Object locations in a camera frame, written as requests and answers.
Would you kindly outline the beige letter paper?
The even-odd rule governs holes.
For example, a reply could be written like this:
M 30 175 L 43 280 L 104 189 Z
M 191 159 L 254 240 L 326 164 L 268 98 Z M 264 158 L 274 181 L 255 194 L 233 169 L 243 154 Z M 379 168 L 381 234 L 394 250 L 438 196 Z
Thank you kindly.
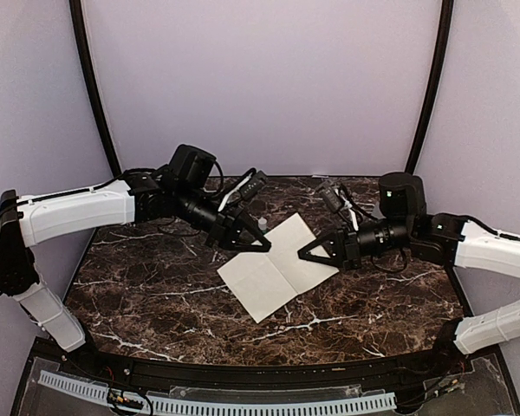
M 313 242 L 315 235 L 297 213 L 269 231 L 267 239 L 272 243 L 269 252 L 241 253 L 218 269 L 256 323 L 338 273 L 336 267 L 298 257 L 298 251 Z

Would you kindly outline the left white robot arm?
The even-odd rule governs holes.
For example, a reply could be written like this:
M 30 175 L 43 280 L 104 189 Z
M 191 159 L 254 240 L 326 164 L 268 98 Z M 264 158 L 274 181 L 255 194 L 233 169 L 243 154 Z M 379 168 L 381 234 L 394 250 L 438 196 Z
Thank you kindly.
M 270 241 L 240 207 L 264 186 L 265 174 L 249 169 L 229 188 L 208 192 L 205 184 L 217 158 L 181 144 L 157 169 L 124 171 L 100 184 L 41 196 L 4 192 L 0 198 L 0 296 L 17 301 L 36 319 L 87 378 L 105 370 L 104 357 L 88 344 L 80 321 L 44 282 L 32 247 L 50 239 L 114 224 L 178 218 L 206 233 L 205 244 L 234 252 L 266 253 Z

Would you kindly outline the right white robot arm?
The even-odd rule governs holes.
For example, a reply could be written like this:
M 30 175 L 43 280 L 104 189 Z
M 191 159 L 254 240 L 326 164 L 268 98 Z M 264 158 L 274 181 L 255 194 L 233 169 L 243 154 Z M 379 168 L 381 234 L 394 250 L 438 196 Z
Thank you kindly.
M 520 279 L 520 236 L 491 228 L 468 215 L 426 211 L 423 181 L 407 172 L 378 180 L 381 218 L 366 214 L 342 185 L 323 183 L 318 192 L 329 210 L 350 210 L 343 225 L 298 250 L 300 259 L 341 270 L 360 268 L 365 257 L 409 250 L 412 257 L 440 266 L 488 270 Z M 442 376 L 459 356 L 520 337 L 520 300 L 491 312 L 446 322 L 425 358 L 425 368 Z

